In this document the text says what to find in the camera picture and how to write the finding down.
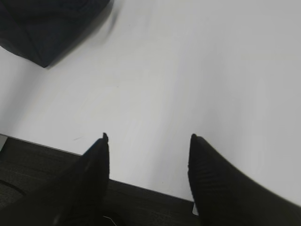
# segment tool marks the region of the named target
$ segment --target textured black fabric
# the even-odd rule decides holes
[[[301,225],[299,206],[252,181],[196,135],[188,175],[202,226]]]
[[[5,226],[101,225],[109,181],[106,135],[53,182],[0,211]]]
[[[0,0],[0,45],[46,67],[110,0]]]

